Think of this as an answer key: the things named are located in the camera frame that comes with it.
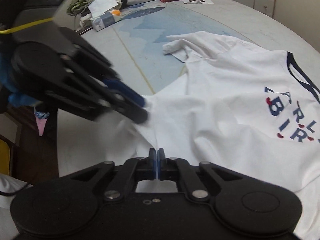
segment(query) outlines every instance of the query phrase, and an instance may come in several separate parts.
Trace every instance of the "pink object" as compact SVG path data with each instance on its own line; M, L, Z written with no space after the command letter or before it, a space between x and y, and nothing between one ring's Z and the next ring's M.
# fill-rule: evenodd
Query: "pink object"
M39 119L36 115L35 115L35 117L36 117L36 123L37 123L38 130L39 130L39 136L42 136L47 119Z

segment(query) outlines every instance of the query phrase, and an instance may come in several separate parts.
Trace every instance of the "blue glove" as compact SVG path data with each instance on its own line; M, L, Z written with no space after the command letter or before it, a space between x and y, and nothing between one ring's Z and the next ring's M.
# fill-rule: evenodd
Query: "blue glove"
M22 94L19 90L14 86L9 77L9 69L11 68L11 64L0 54L0 82L12 92L9 96L9 103L14 107L19 106L34 106L39 101Z

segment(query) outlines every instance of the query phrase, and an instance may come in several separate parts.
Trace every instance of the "yellow cable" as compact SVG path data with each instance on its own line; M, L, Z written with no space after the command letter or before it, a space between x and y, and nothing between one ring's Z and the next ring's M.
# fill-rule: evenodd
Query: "yellow cable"
M11 29L0 31L0 34L15 33L17 31L21 31L23 29L26 29L26 28L29 28L29 27L32 27L32 26L35 26L35 25L38 25L38 24L41 24L41 23L50 22L52 20L53 20L53 17L47 18L47 19L43 19L43 20L34 21L34 22L31 22L31 23L26 23L26 24L23 24L23 25L20 25L20 26L17 26L17 27L13 27Z

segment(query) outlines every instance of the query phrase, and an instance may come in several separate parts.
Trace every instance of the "yellow chair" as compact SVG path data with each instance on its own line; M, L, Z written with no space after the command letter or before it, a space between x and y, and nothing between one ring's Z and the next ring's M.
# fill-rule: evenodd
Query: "yellow chair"
M10 147L0 139L0 173L10 175Z

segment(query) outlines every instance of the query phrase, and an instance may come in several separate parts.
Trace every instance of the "wooden cabinet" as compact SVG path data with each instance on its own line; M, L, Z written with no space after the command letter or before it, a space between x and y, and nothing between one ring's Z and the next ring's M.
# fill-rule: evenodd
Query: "wooden cabinet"
M273 18L276 0L233 0Z

